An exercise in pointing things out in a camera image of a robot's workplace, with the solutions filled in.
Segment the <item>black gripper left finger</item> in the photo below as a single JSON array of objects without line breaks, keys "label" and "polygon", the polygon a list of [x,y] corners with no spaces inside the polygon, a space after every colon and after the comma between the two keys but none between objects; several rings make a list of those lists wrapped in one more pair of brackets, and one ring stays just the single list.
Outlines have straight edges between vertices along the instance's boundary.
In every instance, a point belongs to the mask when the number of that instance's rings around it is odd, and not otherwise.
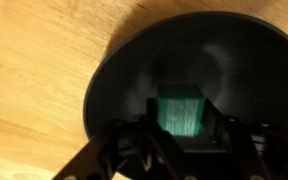
[{"label": "black gripper left finger", "polygon": [[157,122],[157,103],[146,100],[146,114],[138,120],[110,121],[53,178],[53,180],[111,180],[135,155],[144,171],[139,176],[181,179],[175,154],[181,148]]}]

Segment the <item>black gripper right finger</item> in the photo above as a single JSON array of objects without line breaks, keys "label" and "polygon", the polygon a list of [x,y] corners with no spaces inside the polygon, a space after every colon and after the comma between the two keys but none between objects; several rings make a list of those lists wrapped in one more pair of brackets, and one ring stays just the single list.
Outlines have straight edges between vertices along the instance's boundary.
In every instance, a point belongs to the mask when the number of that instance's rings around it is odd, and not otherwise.
[{"label": "black gripper right finger", "polygon": [[288,130],[272,122],[242,123],[206,101],[205,127],[217,148],[227,147],[239,180],[288,180]]}]

